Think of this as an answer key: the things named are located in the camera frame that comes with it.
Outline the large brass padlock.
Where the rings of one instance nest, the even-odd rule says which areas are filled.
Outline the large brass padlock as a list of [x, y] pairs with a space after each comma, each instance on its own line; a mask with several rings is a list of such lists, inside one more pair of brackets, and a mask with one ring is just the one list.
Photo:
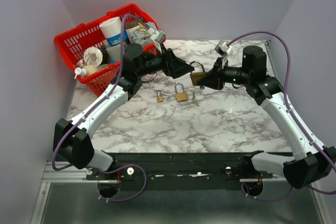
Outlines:
[[192, 85], [193, 86], [198, 86], [198, 81], [203, 79], [205, 76], [206, 76], [206, 71], [205, 71], [205, 68], [203, 66], [203, 64], [200, 62], [200, 61], [192, 61], [190, 63], [190, 65], [192, 66], [193, 64], [198, 64], [200, 65], [202, 71], [201, 72], [191, 72], [190, 73], [190, 79], [191, 79], [191, 82], [192, 82]]

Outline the silver key bunch with ring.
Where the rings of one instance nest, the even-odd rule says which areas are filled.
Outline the silver key bunch with ring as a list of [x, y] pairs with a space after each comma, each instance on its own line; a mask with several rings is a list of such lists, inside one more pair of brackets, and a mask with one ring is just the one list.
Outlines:
[[196, 95], [195, 95], [195, 92], [193, 92], [193, 95], [192, 95], [192, 102], [196, 105], [196, 106], [199, 106], [199, 103], [196, 99]]

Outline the brass padlock long shackle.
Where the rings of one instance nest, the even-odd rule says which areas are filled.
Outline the brass padlock long shackle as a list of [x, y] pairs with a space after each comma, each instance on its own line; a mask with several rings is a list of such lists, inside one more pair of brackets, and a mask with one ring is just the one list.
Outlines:
[[188, 95], [185, 92], [184, 86], [181, 83], [176, 83], [175, 86], [175, 96], [177, 102], [185, 102], [188, 101]]

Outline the small brass padlock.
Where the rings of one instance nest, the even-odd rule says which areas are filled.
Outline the small brass padlock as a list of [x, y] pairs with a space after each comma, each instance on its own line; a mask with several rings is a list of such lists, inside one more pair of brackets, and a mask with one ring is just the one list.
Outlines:
[[162, 91], [161, 90], [157, 90], [156, 91], [156, 97], [157, 97], [157, 102], [161, 103], [164, 101], [163, 95], [162, 95]]

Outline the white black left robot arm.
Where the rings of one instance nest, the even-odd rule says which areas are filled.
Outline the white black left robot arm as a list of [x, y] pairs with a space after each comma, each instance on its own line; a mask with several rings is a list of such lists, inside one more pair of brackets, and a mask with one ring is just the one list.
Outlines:
[[145, 52], [132, 43], [121, 50], [120, 69], [106, 90], [83, 112], [67, 121], [60, 119], [55, 125], [52, 167], [61, 157], [77, 169], [94, 168], [104, 179], [116, 175], [113, 157], [93, 147], [91, 138], [99, 126], [120, 106], [127, 103], [142, 87], [142, 76], [163, 72], [173, 79], [182, 77], [194, 67], [177, 57], [172, 49], [159, 45], [161, 54]]

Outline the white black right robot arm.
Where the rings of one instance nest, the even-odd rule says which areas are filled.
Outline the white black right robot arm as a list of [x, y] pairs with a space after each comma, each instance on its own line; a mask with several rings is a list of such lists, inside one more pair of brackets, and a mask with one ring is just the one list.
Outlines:
[[335, 147], [326, 147], [307, 127], [299, 114], [290, 108], [289, 99], [277, 78], [267, 74], [267, 55], [258, 46], [243, 49], [241, 67], [227, 62], [231, 47], [221, 41], [215, 48], [220, 57], [213, 68], [198, 81], [198, 85], [221, 90], [224, 84], [238, 84], [273, 119], [289, 144], [292, 156], [280, 156], [264, 151], [247, 154], [241, 165], [249, 178], [259, 172], [284, 177], [294, 188], [300, 189], [326, 177], [335, 164]]

